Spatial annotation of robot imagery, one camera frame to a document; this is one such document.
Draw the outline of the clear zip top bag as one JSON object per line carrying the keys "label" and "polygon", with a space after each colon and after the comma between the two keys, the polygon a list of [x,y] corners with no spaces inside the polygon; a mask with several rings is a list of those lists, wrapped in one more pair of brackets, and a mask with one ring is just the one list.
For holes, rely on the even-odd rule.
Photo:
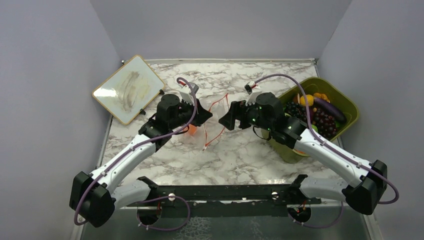
{"label": "clear zip top bag", "polygon": [[181,139],[187,141],[189,144],[194,144],[198,150],[205,151],[225,131],[225,127],[219,123],[219,119],[229,110],[229,94],[224,93],[208,96],[205,99],[201,99],[200,103],[213,116],[202,126],[197,126],[197,131],[193,136],[187,134],[185,128],[185,133],[183,133]]}

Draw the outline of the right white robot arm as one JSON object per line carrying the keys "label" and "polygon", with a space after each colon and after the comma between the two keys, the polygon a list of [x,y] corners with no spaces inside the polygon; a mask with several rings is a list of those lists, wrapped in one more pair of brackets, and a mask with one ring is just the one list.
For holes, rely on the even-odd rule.
{"label": "right white robot arm", "polygon": [[332,199],[347,203],[355,211],[371,215],[387,189],[387,165],[357,157],[319,135],[307,124],[286,115],[283,104],[270,92],[261,93],[255,103],[233,101],[219,123],[232,131],[239,128],[260,128],[268,136],[290,149],[303,152],[337,173],[342,180],[305,177],[288,190],[289,199],[300,204],[307,198]]}

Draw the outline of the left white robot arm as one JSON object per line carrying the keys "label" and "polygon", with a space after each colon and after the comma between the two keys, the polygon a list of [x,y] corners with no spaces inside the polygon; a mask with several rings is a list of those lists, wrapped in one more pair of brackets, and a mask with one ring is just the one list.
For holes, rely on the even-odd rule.
{"label": "left white robot arm", "polygon": [[156,113],[118,155],[91,173],[81,171],[73,178],[69,206],[74,210],[74,224],[90,223],[98,228],[109,220],[115,209],[135,202],[137,196],[144,205],[155,203],[157,191],[147,183],[137,180],[130,187],[120,187],[120,183],[172,136],[190,125],[200,127],[212,116],[197,98],[189,103],[175,94],[162,96]]}

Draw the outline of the gold framed mirror tray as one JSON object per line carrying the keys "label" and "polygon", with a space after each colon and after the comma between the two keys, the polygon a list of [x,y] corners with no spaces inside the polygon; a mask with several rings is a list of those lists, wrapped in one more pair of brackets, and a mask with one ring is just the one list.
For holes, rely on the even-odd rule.
{"label": "gold framed mirror tray", "polygon": [[134,55],[92,91],[92,97],[121,124],[128,125],[156,98],[166,83]]}

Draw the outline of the yellow orange fruit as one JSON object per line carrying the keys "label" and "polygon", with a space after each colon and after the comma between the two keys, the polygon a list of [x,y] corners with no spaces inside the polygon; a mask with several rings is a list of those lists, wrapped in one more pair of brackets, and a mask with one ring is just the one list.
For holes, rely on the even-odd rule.
{"label": "yellow orange fruit", "polygon": [[310,95],[310,94],[307,94],[306,96],[304,96],[304,95],[298,95],[297,96],[297,102],[301,105],[301,106],[304,106],[304,107],[306,107],[306,106],[308,106],[308,107],[311,107],[311,106],[313,106],[313,104],[314,104],[314,96],[313,95]]}

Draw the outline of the dark red grape bunch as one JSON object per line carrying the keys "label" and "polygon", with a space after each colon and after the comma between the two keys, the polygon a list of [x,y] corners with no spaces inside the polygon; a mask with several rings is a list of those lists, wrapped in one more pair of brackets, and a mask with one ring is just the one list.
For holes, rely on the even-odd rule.
{"label": "dark red grape bunch", "polygon": [[338,133],[335,118],[319,107],[314,107],[312,113],[311,123],[316,126],[317,132],[328,140],[334,138]]}

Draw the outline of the purple eggplant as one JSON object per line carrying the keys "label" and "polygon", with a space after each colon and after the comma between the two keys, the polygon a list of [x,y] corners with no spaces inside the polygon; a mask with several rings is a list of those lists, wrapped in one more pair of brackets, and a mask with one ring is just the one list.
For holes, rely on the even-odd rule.
{"label": "purple eggplant", "polygon": [[332,115],[339,123],[345,124],[347,122],[347,117],[345,114],[330,102],[315,96],[313,97],[313,101],[315,105],[319,106],[327,113]]}

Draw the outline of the orange pumpkin piece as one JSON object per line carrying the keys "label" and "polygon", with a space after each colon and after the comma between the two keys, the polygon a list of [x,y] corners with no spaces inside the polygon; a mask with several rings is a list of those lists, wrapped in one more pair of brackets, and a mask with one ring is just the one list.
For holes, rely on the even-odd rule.
{"label": "orange pumpkin piece", "polygon": [[326,95],[326,94],[324,94],[324,93],[316,92],[316,93],[314,93],[314,94],[313,94],[313,96],[314,96],[315,98],[322,99],[322,100],[324,100],[324,101],[326,101],[326,102],[328,102],[328,103],[330,103],[330,102],[331,102],[331,101],[328,99],[327,95]]}

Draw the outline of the olive green plastic bin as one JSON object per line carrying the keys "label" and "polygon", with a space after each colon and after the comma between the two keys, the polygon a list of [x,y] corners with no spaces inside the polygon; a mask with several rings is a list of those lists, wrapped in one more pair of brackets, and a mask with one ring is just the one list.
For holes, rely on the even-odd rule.
{"label": "olive green plastic bin", "polygon": [[[342,92],[337,90],[333,85],[331,85],[326,80],[322,78],[318,78],[318,77],[310,77],[304,80],[303,82],[301,82],[300,85],[302,86],[302,88],[304,89],[307,95],[313,96],[314,93],[326,94],[328,99],[330,100],[330,103],[336,106],[337,108],[339,108],[347,118],[346,123],[340,123],[336,121],[335,119],[337,134],[332,139],[326,139],[324,137],[326,140],[332,141],[332,142],[336,141],[337,138],[340,137],[341,134],[346,129],[348,129],[351,125],[353,125],[358,120],[359,111],[357,106],[349,98],[347,98]],[[298,95],[302,96],[302,93],[297,86],[294,86],[279,96],[279,99],[283,104],[284,110],[287,103],[289,102],[298,103]],[[319,107],[316,104],[313,104],[313,106],[309,106],[311,124],[312,124],[312,118],[313,118],[313,110],[312,110],[313,108],[321,108],[321,107]],[[317,132],[316,126],[312,125],[312,128]]]}

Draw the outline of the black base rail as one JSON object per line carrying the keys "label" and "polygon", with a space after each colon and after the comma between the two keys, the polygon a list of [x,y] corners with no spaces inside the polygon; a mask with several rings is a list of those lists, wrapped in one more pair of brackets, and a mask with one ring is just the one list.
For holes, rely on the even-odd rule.
{"label": "black base rail", "polygon": [[157,185],[146,177],[147,202],[137,201],[136,216],[145,225],[160,218],[311,217],[311,205],[321,200],[301,193],[302,174],[289,184],[259,185]]}

